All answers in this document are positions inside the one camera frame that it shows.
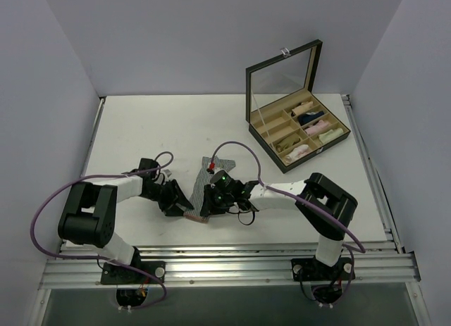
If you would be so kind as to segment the grey striped underwear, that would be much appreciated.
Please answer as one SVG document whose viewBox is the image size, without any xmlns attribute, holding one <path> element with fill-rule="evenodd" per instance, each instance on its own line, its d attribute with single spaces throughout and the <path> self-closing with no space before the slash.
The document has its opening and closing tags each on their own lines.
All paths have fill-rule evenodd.
<svg viewBox="0 0 451 326">
<path fill-rule="evenodd" d="M 196 176 L 192 195 L 189 198 L 189 202 L 192 204 L 193 208 L 188 208 L 183 213 L 183 217 L 189 220 L 200 223 L 208 223 L 209 218 L 201 216 L 201 209 L 204 204 L 204 186 L 210 183 L 212 174 L 207 172 L 207 168 L 210 166 L 211 158 L 204 156 L 202 158 L 201 168 Z M 234 160 L 222 159 L 217 156 L 214 158 L 215 166 L 220 169 L 224 169 L 226 172 L 230 172 L 236 167 Z"/>
</svg>

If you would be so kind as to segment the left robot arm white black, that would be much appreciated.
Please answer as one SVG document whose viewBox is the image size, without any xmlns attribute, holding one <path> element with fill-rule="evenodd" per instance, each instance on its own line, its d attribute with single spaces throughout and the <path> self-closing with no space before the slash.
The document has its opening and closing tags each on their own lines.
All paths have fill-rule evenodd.
<svg viewBox="0 0 451 326">
<path fill-rule="evenodd" d="M 177 181 L 161 172 L 157 160 L 141 158 L 138 167 L 122 177 L 72 185 L 57 229 L 60 238 L 92 246 L 110 264 L 119 263 L 117 276 L 126 283 L 141 278 L 142 265 L 137 248 L 115 233 L 116 206 L 133 197 L 156 202 L 168 217 L 194 208 Z"/>
</svg>

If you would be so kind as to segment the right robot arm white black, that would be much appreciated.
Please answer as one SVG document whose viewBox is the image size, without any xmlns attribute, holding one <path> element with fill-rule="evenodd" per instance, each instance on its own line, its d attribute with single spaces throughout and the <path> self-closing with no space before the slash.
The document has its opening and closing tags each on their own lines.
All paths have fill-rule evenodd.
<svg viewBox="0 0 451 326">
<path fill-rule="evenodd" d="M 323 279 L 338 271 L 345 234 L 358 201 L 321 173 L 298 182 L 266 184 L 257 180 L 243 183 L 226 171 L 218 171 L 204 186 L 200 215 L 236 214 L 260 211 L 299 211 L 319 234 L 313 270 Z"/>
</svg>

